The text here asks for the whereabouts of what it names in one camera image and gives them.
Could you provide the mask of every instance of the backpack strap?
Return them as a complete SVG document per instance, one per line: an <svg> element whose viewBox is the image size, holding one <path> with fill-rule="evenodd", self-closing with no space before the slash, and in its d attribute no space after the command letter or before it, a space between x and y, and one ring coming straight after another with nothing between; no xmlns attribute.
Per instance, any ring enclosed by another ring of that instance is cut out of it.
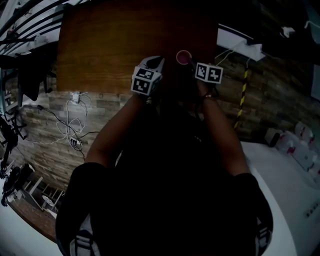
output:
<svg viewBox="0 0 320 256"><path fill-rule="evenodd" d="M75 239L70 242L70 256L101 256L93 234L90 214L88 214Z"/></svg>

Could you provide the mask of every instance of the wooden table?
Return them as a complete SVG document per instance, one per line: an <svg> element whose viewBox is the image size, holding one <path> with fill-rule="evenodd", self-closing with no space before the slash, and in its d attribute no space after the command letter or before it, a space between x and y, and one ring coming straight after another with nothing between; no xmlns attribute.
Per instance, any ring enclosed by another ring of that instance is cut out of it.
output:
<svg viewBox="0 0 320 256"><path fill-rule="evenodd" d="M218 24L195 3L114 0L72 9L60 31L57 90L129 94L134 67L157 55L165 57L162 83L178 88L186 80L178 51L214 63Z"/></svg>

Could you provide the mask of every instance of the yellow and black striped pole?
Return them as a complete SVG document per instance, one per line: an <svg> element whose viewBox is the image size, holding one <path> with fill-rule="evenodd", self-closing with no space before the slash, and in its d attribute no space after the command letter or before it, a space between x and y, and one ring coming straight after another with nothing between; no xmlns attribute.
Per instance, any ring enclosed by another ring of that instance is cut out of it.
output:
<svg viewBox="0 0 320 256"><path fill-rule="evenodd" d="M242 114L242 108L244 106L244 102L245 102L245 94L246 94L246 89L247 89L247 77L248 77L248 62L247 65L245 67L245 71L244 71L244 79L243 79L243 86L242 86L242 95L241 95L241 101L240 101L240 110L238 112L238 115L236 117L236 121L234 124L234 129L236 129L238 127L238 123Z"/></svg>

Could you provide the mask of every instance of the person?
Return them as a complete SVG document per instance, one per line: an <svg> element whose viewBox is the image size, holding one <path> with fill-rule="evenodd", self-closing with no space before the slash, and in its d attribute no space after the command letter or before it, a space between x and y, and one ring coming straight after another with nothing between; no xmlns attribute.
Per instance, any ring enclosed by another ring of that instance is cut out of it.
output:
<svg viewBox="0 0 320 256"><path fill-rule="evenodd" d="M99 132L57 214L64 255L266 250L269 205L214 93L196 84L204 122L172 100L157 109L135 94Z"/></svg>

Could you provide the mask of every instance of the red cup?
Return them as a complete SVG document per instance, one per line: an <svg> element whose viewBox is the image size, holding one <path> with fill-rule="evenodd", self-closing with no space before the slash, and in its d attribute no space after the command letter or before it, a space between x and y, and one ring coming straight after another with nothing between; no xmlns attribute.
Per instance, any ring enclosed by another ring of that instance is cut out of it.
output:
<svg viewBox="0 0 320 256"><path fill-rule="evenodd" d="M176 54L175 58L180 65L187 65L192 55L187 50L181 50Z"/></svg>

